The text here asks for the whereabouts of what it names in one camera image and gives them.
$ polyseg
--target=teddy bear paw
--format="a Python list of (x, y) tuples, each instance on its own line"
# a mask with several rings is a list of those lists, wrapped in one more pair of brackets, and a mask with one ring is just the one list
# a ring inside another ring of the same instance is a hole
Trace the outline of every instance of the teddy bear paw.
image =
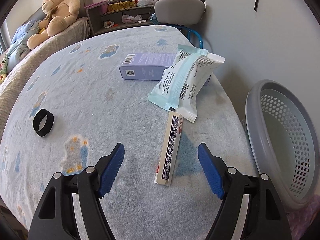
[(45, 33), (33, 34), (27, 41), (27, 46), (29, 49), (35, 49), (42, 42), (47, 40), (49, 37)]
[(50, 37), (52, 37), (64, 31), (67, 27), (68, 27), (68, 24), (66, 20), (63, 17), (56, 16), (50, 21), (47, 29), (47, 34)]

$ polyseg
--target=bed sheet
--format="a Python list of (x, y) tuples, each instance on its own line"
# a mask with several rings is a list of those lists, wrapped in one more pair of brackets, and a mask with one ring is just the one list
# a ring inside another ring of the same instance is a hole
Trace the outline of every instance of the bed sheet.
[[(119, 71), (128, 54), (175, 53), (178, 44), (191, 45), (176, 28), (130, 28), (60, 50), (34, 72), (12, 109), (0, 145), (0, 194), (26, 228), (55, 172), (79, 173), (121, 142), (123, 164), (101, 200), (115, 238), (205, 239), (221, 200), (202, 171), (198, 145), (205, 142), (227, 165), (257, 175), (230, 99), (212, 75), (197, 95), (195, 123), (183, 123), (172, 184), (158, 185), (154, 178), (168, 112), (147, 100), (157, 81), (123, 80)], [(43, 138), (32, 128), (41, 108), (55, 117)], [(77, 195), (74, 205), (81, 239), (87, 239)], [(244, 222), (245, 214), (239, 221)]]
[(0, 86), (0, 140), (11, 109), (34, 71), (50, 55), (71, 44), (87, 39), (89, 33), (88, 18), (78, 19), (66, 30), (47, 39), (32, 50), (8, 74)]

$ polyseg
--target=teddy bear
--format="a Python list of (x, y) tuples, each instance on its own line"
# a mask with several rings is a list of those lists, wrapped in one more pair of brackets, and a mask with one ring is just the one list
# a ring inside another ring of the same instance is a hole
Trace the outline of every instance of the teddy bear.
[(39, 30), (45, 30), (28, 39), (29, 49), (35, 49), (48, 38), (73, 24), (78, 18), (80, 0), (43, 0), (41, 8), (47, 17), (39, 22)]

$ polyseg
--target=pillow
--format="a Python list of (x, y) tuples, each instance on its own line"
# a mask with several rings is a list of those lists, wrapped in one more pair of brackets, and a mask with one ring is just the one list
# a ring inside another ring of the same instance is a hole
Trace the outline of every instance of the pillow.
[(31, 51), (27, 41), (30, 36), (39, 32), (39, 22), (39, 20), (32, 20), (17, 29), (7, 52), (8, 73)]

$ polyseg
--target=laundry basket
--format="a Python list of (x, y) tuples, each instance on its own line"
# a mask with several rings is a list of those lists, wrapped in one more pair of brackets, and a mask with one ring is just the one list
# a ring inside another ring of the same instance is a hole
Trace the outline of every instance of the laundry basket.
[(248, 93), (245, 114), (259, 173), (269, 175), (287, 212), (302, 208), (319, 176), (319, 144), (307, 111), (287, 88), (261, 80)]

